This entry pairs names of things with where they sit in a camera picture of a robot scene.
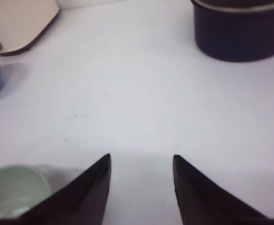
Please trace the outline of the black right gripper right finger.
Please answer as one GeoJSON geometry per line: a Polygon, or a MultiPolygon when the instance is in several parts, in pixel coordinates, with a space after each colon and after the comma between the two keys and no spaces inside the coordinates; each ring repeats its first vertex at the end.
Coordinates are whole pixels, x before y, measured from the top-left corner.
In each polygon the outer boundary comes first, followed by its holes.
{"type": "Polygon", "coordinates": [[[175,194],[185,225],[238,225],[267,217],[218,186],[180,155],[173,156],[175,194]]]}

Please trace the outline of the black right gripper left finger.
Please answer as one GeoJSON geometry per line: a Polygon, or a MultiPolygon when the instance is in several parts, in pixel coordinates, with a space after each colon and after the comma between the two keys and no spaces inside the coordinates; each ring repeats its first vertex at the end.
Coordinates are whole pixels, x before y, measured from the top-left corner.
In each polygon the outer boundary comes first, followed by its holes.
{"type": "Polygon", "coordinates": [[[104,155],[64,188],[19,218],[20,225],[101,225],[111,180],[104,155]]]}

